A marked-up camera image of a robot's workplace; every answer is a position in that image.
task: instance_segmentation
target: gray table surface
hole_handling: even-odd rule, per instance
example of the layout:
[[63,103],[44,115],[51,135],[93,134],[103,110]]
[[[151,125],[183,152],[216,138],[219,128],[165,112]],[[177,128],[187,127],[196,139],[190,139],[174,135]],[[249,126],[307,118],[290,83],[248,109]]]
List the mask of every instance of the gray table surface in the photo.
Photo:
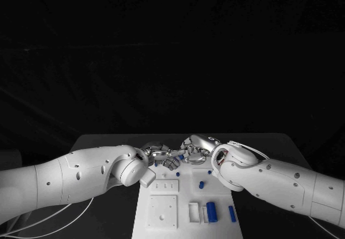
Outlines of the gray table surface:
[[[190,134],[89,134],[82,135],[70,151],[96,147],[116,146],[121,144],[141,147],[150,141],[160,141],[170,148],[177,149],[181,141]],[[226,143],[236,141],[264,152],[269,158],[293,163],[311,169],[291,139],[281,133],[203,133]],[[129,187],[118,186],[95,197],[89,209],[63,230],[44,237],[44,239],[129,239],[132,233],[137,198],[140,184]],[[243,239],[327,239],[333,238],[311,222],[308,217],[269,205],[251,196],[243,190],[232,192],[236,217]],[[33,237],[46,234],[64,226],[83,211],[89,200],[76,203],[40,225],[20,232],[20,237]],[[27,225],[53,214],[63,205],[46,207],[31,212]],[[339,236],[345,230],[323,222],[324,228]]]

